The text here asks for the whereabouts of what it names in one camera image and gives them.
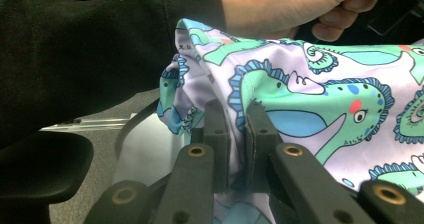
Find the dinosaur eye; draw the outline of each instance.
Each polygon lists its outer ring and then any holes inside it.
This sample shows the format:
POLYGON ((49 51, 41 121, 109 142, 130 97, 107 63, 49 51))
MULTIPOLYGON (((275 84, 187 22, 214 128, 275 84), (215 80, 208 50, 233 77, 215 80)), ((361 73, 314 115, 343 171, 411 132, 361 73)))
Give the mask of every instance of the dinosaur eye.
POLYGON ((415 52, 416 54, 420 55, 420 56, 424 56, 424 49, 422 48, 414 48, 412 49, 413 52, 415 52))
POLYGON ((353 116, 353 120, 356 122, 356 123, 361 123, 363 120, 365 120, 365 116, 367 115, 367 111, 365 111, 365 110, 360 110, 360 111, 357 111, 356 113, 355 113, 355 115, 353 116))

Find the black jacket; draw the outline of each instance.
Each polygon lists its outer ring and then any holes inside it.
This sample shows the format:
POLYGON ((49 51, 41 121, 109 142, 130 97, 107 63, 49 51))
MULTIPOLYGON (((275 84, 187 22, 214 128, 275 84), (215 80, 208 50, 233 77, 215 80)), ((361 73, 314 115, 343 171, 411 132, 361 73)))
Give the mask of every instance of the black jacket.
POLYGON ((180 18, 221 0, 0 0, 0 148, 157 88, 180 18))

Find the gray surface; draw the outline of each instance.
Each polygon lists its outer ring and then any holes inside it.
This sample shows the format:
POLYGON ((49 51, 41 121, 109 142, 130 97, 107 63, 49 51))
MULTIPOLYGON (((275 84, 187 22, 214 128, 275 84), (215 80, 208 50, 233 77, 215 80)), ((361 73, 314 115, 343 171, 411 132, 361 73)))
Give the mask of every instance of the gray surface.
MULTIPOLYGON (((158 90, 140 93, 118 106, 85 118, 128 118, 131 113, 137 113, 153 102, 158 95, 158 90)), ((92 205, 112 184, 117 165, 114 145, 118 133, 119 130, 78 132, 93 143, 93 162, 78 193, 67 202, 50 206, 53 224, 83 223, 92 205)))

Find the cartoon dinosaur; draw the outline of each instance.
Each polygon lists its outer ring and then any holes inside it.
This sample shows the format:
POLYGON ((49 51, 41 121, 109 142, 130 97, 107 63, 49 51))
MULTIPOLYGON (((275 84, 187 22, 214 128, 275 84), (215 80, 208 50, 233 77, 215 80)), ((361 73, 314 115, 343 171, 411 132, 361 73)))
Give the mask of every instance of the cartoon dinosaur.
POLYGON ((401 143, 424 142, 424 89, 415 93, 414 99, 405 107, 405 111, 397 116, 397 124, 393 130, 396 140, 401 143))
POLYGON ((301 47, 304 51, 309 70, 317 75, 321 72, 331 72, 334 67, 339 65, 339 61, 336 56, 318 45, 312 45, 305 41, 295 41, 288 38, 280 39, 280 44, 296 45, 301 47))
POLYGON ((410 163, 384 164, 368 172, 371 180, 384 180, 405 188, 413 195, 419 195, 424 187, 424 156, 412 156, 410 163))
POLYGON ((424 81, 424 48, 420 46, 331 46, 328 49, 328 46, 315 45, 315 48, 324 53, 340 54, 366 66, 389 65, 400 60, 403 55, 409 55, 414 62, 410 70, 411 76, 418 85, 424 81))
POLYGON ((229 82, 233 91, 228 104, 237 113, 239 130, 243 130, 247 105, 255 100, 283 139, 308 140, 308 148, 316 150, 323 164, 338 148, 371 140, 394 104, 390 88, 375 78, 318 84, 296 73, 288 76, 272 69, 268 60, 237 66, 229 82))
POLYGON ((169 130, 178 134, 183 124, 183 119, 174 106, 174 100, 177 88, 184 85, 184 75, 189 71, 189 67, 185 65, 186 59, 180 55, 174 57, 173 63, 168 67, 169 70, 162 72, 159 81, 159 104, 157 114, 160 118, 166 119, 169 130))
POLYGON ((252 40, 232 37, 232 42, 222 43, 217 49, 207 53, 203 59, 215 65, 221 66, 228 55, 236 52, 254 50, 271 42, 265 40, 252 40))

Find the fabric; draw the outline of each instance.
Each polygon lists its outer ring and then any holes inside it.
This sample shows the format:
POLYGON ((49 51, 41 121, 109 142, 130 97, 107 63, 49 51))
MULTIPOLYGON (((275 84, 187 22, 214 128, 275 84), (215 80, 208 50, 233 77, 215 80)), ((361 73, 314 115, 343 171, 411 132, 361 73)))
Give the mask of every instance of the fabric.
POLYGON ((225 27, 221 0, 0 0, 0 148, 156 88, 186 16, 225 27))
MULTIPOLYGON (((232 135, 232 182, 244 169, 244 116, 255 100, 283 141, 306 146, 338 182, 357 190, 381 179, 422 193, 423 46, 251 40, 188 19, 175 33, 178 54, 161 76, 158 115, 171 132, 189 136, 203 126, 205 103, 217 98, 232 135)), ((216 202, 251 203, 273 222, 261 198, 233 193, 216 202)), ((235 220, 217 210, 217 220, 235 220)))

